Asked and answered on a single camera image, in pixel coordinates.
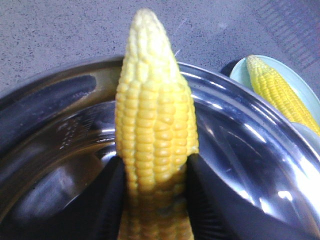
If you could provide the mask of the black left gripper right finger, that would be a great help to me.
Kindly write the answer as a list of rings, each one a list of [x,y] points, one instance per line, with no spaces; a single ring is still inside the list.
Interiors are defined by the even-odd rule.
[[[244,199],[199,154],[187,159],[186,199],[196,240],[317,239]]]

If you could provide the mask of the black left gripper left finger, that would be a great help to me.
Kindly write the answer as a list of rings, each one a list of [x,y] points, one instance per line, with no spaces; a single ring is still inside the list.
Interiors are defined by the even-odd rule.
[[[40,240],[115,240],[123,210],[125,173],[112,157],[98,177],[41,227]]]

